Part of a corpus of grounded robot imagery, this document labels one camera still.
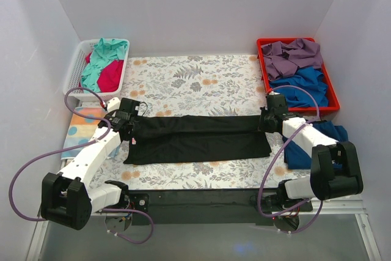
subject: white laundry basket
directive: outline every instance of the white laundry basket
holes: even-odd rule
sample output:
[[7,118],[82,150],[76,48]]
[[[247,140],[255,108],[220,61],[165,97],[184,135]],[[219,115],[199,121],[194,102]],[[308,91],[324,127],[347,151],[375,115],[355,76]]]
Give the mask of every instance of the white laundry basket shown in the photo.
[[[129,41],[125,39],[118,39],[118,40],[126,41],[128,43],[128,46],[125,51],[125,60],[123,61],[121,80],[118,89],[115,92],[98,93],[98,95],[103,100],[110,100],[111,98],[119,97],[121,93],[123,77],[125,76],[126,62],[129,53]],[[87,66],[86,56],[92,52],[93,46],[98,42],[99,39],[85,40],[78,45],[76,52],[73,55],[71,65],[69,66],[68,69],[67,78],[64,84],[64,94],[66,94],[70,89],[74,87],[79,87],[80,80],[81,80],[81,73],[83,72],[84,68]],[[76,90],[72,92],[69,96],[75,97],[80,101],[98,101],[97,97],[94,96],[93,94],[91,93],[85,94],[81,90]]]

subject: red laundry basket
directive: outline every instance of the red laundry basket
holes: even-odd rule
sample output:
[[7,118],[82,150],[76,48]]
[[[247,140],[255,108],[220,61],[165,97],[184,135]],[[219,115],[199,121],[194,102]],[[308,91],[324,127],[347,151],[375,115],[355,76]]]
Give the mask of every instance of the red laundry basket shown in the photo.
[[[266,44],[274,43],[277,41],[281,41],[282,43],[289,44],[292,41],[296,40],[297,38],[273,38],[273,39],[258,39],[257,40],[257,47],[258,47],[258,58],[261,62],[261,69],[262,69],[262,79],[265,84],[265,89],[266,93],[269,92],[270,89],[272,89],[269,85],[269,79],[268,79],[268,74],[266,72],[266,65],[265,65],[265,60],[263,59],[262,55],[262,49],[261,47]],[[310,41],[315,41],[312,38],[305,38]],[[322,72],[324,75],[323,82],[327,84],[327,92],[326,92],[326,97],[329,100],[329,106],[327,107],[319,107],[320,114],[322,116],[326,114],[330,114],[332,112],[338,111],[340,109],[340,104],[337,100],[337,96],[334,92],[334,89],[332,87],[329,75],[327,74],[326,67],[324,66],[324,63],[322,64]],[[308,112],[308,113],[316,113],[316,108],[315,107],[290,107],[289,111],[291,112]]]

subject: purple cloth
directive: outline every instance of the purple cloth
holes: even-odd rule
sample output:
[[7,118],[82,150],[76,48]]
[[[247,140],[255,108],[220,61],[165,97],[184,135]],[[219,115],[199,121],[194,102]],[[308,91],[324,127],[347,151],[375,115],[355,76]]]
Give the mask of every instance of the purple cloth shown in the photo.
[[322,68],[320,45],[310,40],[298,38],[290,44],[281,41],[262,47],[268,79],[275,81],[293,76],[299,68]]

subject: red cloth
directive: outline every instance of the red cloth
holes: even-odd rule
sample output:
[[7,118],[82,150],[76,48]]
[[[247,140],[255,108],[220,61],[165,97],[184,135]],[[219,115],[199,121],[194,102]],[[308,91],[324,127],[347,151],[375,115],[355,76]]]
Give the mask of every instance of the red cloth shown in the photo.
[[97,81],[101,92],[114,92],[118,89],[122,67],[123,61],[113,61],[102,70]]
[[91,56],[91,54],[92,53],[90,53],[90,54],[88,54],[87,56],[86,56],[86,62],[89,64],[90,63],[90,56]]

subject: folded black pants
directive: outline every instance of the folded black pants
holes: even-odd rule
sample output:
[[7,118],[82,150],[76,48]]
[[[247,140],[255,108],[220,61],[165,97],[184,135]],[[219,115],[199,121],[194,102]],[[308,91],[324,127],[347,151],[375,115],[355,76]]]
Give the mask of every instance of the folded black pants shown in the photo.
[[125,164],[182,163],[270,155],[260,116],[137,117]]

